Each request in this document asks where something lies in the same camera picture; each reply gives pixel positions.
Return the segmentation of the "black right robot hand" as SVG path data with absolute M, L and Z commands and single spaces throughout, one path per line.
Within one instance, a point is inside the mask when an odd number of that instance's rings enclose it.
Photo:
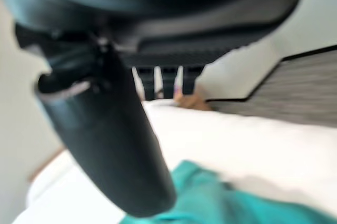
M 174 206 L 176 192 L 136 92 L 153 97 L 155 67 L 171 91 L 184 67 L 192 93 L 203 68 L 267 36 L 299 0 L 5 0 L 23 49 L 51 67 L 34 92 L 93 183 L 129 215 Z

